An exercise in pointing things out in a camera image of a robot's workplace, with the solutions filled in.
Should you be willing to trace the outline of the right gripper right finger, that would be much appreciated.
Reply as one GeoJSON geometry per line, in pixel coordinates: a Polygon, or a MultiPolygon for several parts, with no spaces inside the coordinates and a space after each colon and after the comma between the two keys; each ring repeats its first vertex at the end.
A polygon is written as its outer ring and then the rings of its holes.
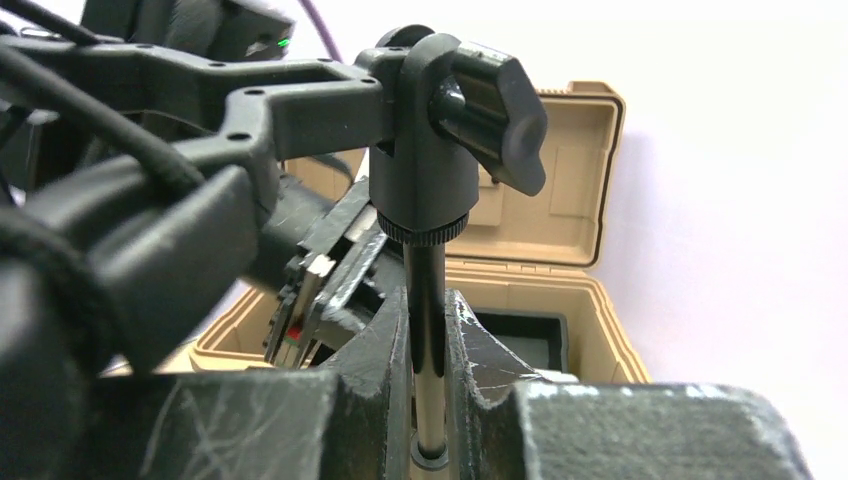
{"type": "Polygon", "coordinates": [[[454,479],[807,479],[793,434],[748,390],[552,383],[445,295],[454,479]]]}

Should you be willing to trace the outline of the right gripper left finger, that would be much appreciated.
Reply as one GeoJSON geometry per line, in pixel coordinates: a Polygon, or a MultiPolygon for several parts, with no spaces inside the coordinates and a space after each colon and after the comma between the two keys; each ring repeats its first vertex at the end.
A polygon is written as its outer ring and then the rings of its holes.
{"type": "Polygon", "coordinates": [[[90,479],[404,479],[406,298],[322,366],[110,377],[86,436],[90,479]]]}

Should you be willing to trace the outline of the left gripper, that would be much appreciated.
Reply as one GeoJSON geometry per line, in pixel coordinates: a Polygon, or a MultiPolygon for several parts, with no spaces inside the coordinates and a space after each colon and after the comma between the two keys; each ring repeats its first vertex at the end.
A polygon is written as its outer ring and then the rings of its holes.
{"type": "Polygon", "coordinates": [[[279,305],[263,342],[265,362],[277,367],[298,368],[320,348],[340,350],[402,279],[367,178],[334,204],[284,178],[262,239],[263,258],[279,270],[279,305]]]}

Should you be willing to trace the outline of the black tripod microphone stand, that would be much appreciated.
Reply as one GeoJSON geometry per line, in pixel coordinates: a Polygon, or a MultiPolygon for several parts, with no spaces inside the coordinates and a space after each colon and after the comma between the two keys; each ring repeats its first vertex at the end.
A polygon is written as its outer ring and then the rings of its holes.
{"type": "Polygon", "coordinates": [[[3,478],[538,474],[531,387],[483,394],[468,350],[490,337],[444,285],[479,171],[545,182],[547,115],[517,59],[410,25],[352,66],[227,63],[2,8],[51,32],[1,39],[12,111],[117,151],[1,210],[3,478]],[[335,354],[159,373],[243,276],[338,325],[335,354]]]}

